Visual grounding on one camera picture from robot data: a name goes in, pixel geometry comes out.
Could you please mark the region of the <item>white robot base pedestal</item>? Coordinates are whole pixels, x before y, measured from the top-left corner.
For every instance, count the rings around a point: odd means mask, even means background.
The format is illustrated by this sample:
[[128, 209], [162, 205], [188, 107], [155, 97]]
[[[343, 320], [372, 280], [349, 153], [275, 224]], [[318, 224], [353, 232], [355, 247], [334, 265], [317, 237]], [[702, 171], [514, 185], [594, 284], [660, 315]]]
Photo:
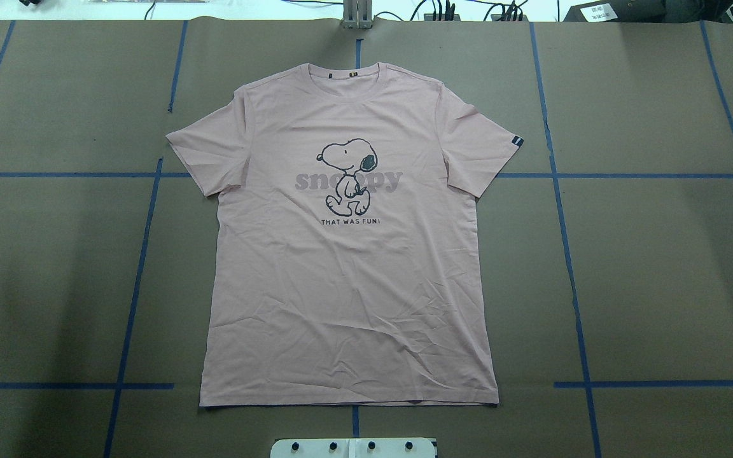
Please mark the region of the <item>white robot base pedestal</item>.
[[437, 457], [436, 440], [409, 438], [295, 438], [277, 440], [270, 457]]

